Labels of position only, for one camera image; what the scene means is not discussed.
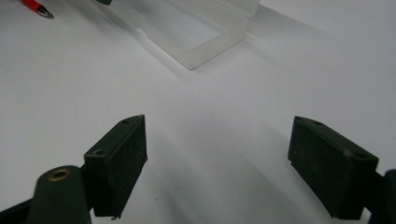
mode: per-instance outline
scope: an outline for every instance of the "screw hole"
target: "screw hole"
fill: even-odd
[[[67,178],[69,175],[70,175],[70,170],[68,169],[57,170],[49,175],[49,181],[51,182],[60,181]]]
[[[103,150],[102,149],[96,149],[92,154],[93,155],[98,155],[98,156],[103,155]]]

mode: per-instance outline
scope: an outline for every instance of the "white table surface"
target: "white table surface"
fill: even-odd
[[[287,152],[298,115],[396,168],[394,0],[262,1],[246,41],[192,71],[93,1],[41,3],[54,20],[0,2],[0,210],[145,114],[148,162],[114,223],[367,223],[331,219]]]

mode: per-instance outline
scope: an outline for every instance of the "transparent plastic box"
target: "transparent plastic box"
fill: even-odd
[[[260,0],[129,0],[134,26],[188,69],[245,39]]]

